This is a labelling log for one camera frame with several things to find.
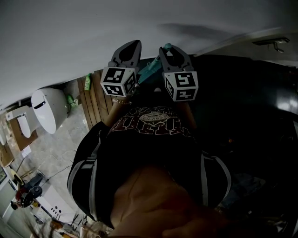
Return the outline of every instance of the teal object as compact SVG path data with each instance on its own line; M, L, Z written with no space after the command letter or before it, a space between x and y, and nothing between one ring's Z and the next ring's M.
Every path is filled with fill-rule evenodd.
M164 45L164 50L169 51L172 48L170 43ZM148 62L147 66L139 71L139 81L138 83L141 84L147 78L149 78L152 74L155 74L160 68L162 68L162 63L160 61L159 55L150 63Z

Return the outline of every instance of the bracelet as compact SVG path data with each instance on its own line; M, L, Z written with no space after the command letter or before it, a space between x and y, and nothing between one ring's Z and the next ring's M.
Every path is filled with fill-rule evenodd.
M113 99L112 100L113 102L116 102L116 103L120 103L120 104L123 104L123 105L131 105L131 102L128 101L128 102L125 102L124 100L119 100L119 99Z

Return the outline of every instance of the cardboard box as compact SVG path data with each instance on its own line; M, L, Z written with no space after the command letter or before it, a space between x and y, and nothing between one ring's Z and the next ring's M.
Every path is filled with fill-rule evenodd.
M6 168L14 160L14 156L11 153L11 150L8 144L0 144L0 165L3 168Z
M22 133L22 130L20 129L20 124L17 118L10 120L9 126L20 151L24 150L28 145L38 138L36 131L32 132L30 138L25 137Z

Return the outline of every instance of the white toilet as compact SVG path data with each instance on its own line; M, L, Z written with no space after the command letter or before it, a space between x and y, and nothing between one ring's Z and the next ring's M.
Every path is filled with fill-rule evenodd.
M27 138L40 126L32 107L22 106L6 114L7 121L13 118L18 118L20 129Z
M35 91L31 104L39 123L50 134L54 134L68 116L66 97L58 89L42 88Z

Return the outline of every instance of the graphic print on shirt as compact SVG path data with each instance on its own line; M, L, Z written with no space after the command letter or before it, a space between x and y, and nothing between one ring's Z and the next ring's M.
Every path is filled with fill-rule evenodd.
M171 107L133 108L111 128L110 132L135 130L141 134L191 137Z

